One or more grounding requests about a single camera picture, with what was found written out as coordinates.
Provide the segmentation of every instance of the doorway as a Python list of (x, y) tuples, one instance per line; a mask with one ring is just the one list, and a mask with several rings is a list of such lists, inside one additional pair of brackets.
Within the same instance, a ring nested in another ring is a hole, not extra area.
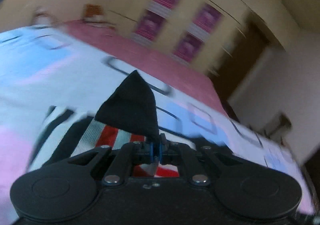
[(311, 181), (315, 187), (317, 196), (320, 196), (320, 149), (304, 164)]
[(217, 75), (211, 73), (208, 75), (221, 101), (226, 101), (230, 97), (268, 44), (269, 40), (259, 28), (249, 23), (244, 37), (219, 68)]

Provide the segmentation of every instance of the black plastic mount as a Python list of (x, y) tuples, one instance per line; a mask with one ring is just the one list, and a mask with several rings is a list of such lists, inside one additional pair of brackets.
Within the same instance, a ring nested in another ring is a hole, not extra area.
[[(290, 224), (302, 196), (292, 177), (216, 145), (160, 142), (102, 146), (21, 176), (10, 191), (16, 224)], [(155, 157), (180, 176), (132, 176)]]

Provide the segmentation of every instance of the circular pad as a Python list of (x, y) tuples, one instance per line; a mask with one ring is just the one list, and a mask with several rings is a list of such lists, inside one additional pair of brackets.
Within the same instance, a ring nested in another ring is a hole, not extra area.
[(19, 216), (36, 221), (67, 220), (87, 208), (97, 195), (84, 166), (50, 165), (27, 173), (10, 190)]
[(300, 185), (294, 178), (273, 169), (246, 164), (223, 173), (214, 190), (226, 208), (259, 220), (291, 214), (302, 197)]

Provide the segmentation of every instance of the bed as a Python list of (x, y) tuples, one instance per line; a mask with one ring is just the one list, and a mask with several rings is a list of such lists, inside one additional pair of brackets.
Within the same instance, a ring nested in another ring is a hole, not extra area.
[(227, 115), (211, 80), (205, 75), (174, 61), (169, 55), (143, 47), (116, 32), (91, 27), (81, 20), (66, 23), (68, 33), (118, 59), (156, 77), (168, 85)]
[[(289, 174), (303, 191), (299, 210), (313, 213), (308, 187), (290, 152), (231, 120), (207, 77), (114, 31), (79, 21), (67, 27), (69, 34), (33, 27), (0, 34), (1, 224), (16, 217), (9, 189), (26, 171), (47, 109), (68, 106), (94, 115), (134, 70), (152, 88), (162, 129), (201, 135), (227, 145), (237, 156)], [(170, 134), (167, 139), (173, 140)]]

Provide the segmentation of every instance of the wooden door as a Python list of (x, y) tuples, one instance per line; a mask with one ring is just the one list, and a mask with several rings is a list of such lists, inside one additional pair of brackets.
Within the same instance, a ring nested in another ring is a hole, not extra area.
[(269, 41), (264, 34), (250, 24), (243, 38), (232, 52), (232, 57), (224, 62), (218, 75), (209, 74), (220, 99), (225, 101), (253, 67)]

